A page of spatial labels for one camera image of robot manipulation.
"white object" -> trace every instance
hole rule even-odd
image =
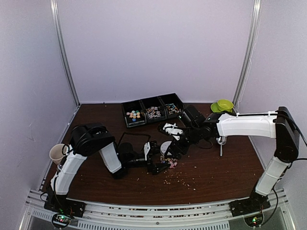
[[[115,173],[121,169],[121,163],[117,157],[113,142],[102,148],[99,153],[104,160],[107,169],[111,173]]]
[[[183,133],[183,130],[179,129],[177,126],[176,126],[176,123],[174,123],[173,125],[172,124],[169,124],[169,123],[166,123],[163,127],[163,130],[172,135],[176,140],[179,140],[180,137],[178,135],[182,134]]]
[[[161,153],[162,156],[165,155],[165,153],[166,153],[166,151],[167,151],[167,148],[168,148],[168,146],[169,146],[171,143],[172,143],[172,142],[169,140],[169,141],[164,142],[164,143],[161,145],[161,147],[160,147],[160,153]]]
[[[83,161],[86,160],[87,157],[84,157],[80,154],[73,154],[70,153],[67,156],[67,159],[60,169],[59,174],[55,174],[54,177],[51,179],[51,187],[54,191],[54,180],[56,179],[56,194],[57,195],[66,195],[69,190],[69,186],[73,178],[75,177],[79,167],[82,165]]]
[[[256,185],[256,193],[267,196],[289,164],[273,157]]]
[[[219,135],[227,136],[261,136],[276,138],[274,119],[277,118],[275,111],[268,115],[240,115],[223,114],[216,124]]]
[[[68,148],[64,144],[57,144],[53,146],[49,152],[49,157],[50,159],[52,159],[52,161],[55,164],[59,164],[62,158],[64,157],[64,155],[62,154],[63,147],[64,147],[63,153],[66,155],[68,152]]]
[[[144,155],[145,155],[145,160],[147,161],[147,155],[150,151],[150,144],[149,142],[146,142],[144,145]]]

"green bowl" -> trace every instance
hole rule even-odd
[[[234,107],[234,104],[227,99],[218,100],[217,105],[220,111],[226,110],[226,111],[231,112]]]
[[[219,109],[219,106],[217,105],[217,102],[211,104],[211,110],[212,110],[212,112],[214,112],[214,113],[220,113],[220,112],[221,112],[221,110]]]

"metal frame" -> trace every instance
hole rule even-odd
[[[245,53],[245,57],[243,61],[243,66],[242,66],[239,82],[236,88],[236,93],[233,99],[235,108],[238,108],[239,106],[238,103],[241,100],[241,95],[244,91],[246,81],[248,78],[250,58],[251,58],[252,51],[256,43],[257,32],[258,32],[258,27],[259,27],[261,5],[262,5],[262,0],[254,0],[254,10],[253,10],[252,18],[251,18],[248,45],[246,48],[246,53]]]
[[[60,20],[59,20],[59,10],[58,10],[58,1],[57,0],[50,0],[51,3],[51,11],[52,11],[52,16],[53,16],[53,21],[54,21],[54,25],[57,31],[57,36],[58,36],[58,42],[59,42],[59,48],[60,48],[60,52],[61,52],[61,60],[62,60],[62,64],[65,70],[65,74],[68,80],[68,84],[71,90],[71,93],[73,95],[74,101],[76,103],[76,106],[80,105],[79,102],[79,98],[77,95],[77,91],[75,88],[75,85],[73,83],[72,80],[72,76],[71,76],[71,70],[68,64],[68,59],[67,59],[67,55],[66,55],[66,50],[65,50],[65,46],[64,46],[64,40],[63,40],[63,34],[62,34],[62,29],[61,29],[61,24],[60,24]]]
[[[75,112],[73,112],[73,115],[72,115],[72,117],[71,117],[69,123],[68,123],[67,126],[65,127],[64,131],[62,132],[62,134],[61,134],[61,136],[60,136],[60,138],[59,138],[57,144],[62,143],[62,141],[63,141],[63,139],[64,139],[64,137],[65,137],[65,134],[67,133],[67,131],[68,131],[68,129],[69,129],[69,127],[70,127],[72,121],[74,120],[76,114],[78,113],[80,107],[81,107],[81,106],[79,105],[79,106],[77,107],[77,109],[75,110]],[[48,166],[47,166],[47,168],[46,168],[46,170],[45,170],[44,176],[43,176],[43,177],[41,178],[41,180],[40,180],[40,181],[41,181],[41,184],[40,184],[39,187],[37,188],[38,191],[41,191],[41,190],[43,189],[43,185],[44,185],[44,183],[45,183],[46,177],[47,177],[48,172],[49,172],[49,170],[50,170],[51,164],[52,164],[52,160],[49,160],[49,164],[48,164]]]
[[[30,191],[19,230],[28,229],[31,217],[51,220],[54,213],[44,209],[40,195],[41,192]],[[277,190],[277,195],[287,229],[295,230],[284,190]],[[275,208],[276,197],[273,192],[269,194],[269,200],[272,206],[266,211]],[[113,205],[85,201],[83,218],[75,218],[70,226],[82,230],[210,230],[214,229],[210,226],[222,225],[224,228],[216,229],[228,230],[230,220],[243,218],[243,216],[232,217],[229,207],[231,201],[233,200],[170,206]]]

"ventilation slot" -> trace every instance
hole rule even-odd
[[[146,229],[151,229],[151,228],[125,228],[125,227],[120,227],[120,226],[112,226],[109,227],[108,225],[102,225],[102,224],[95,224],[91,222],[86,222],[83,220],[78,221],[78,229],[80,230],[146,230]],[[216,223],[216,224],[205,224],[202,225],[201,227],[197,228],[163,228],[164,230],[230,230],[229,228],[229,223],[228,221],[224,221],[221,223]]]
[[[32,216],[40,218],[40,219],[44,219],[44,220],[51,220],[52,218],[52,214],[49,214],[47,212],[40,211],[40,210],[33,210]]]

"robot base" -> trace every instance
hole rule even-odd
[[[229,206],[233,217],[259,212],[261,211],[261,209],[271,207],[270,202],[268,200],[262,202],[260,205],[259,202],[255,202],[255,200],[250,198],[243,200],[235,200],[233,202],[230,202]]]
[[[85,210],[85,203],[80,201],[74,201],[74,200],[65,200],[65,207],[69,208],[63,208],[60,205],[54,205],[50,202],[45,202],[44,209],[53,211],[53,212],[59,212],[63,213],[65,215],[74,216],[74,217],[83,217],[83,213]]]

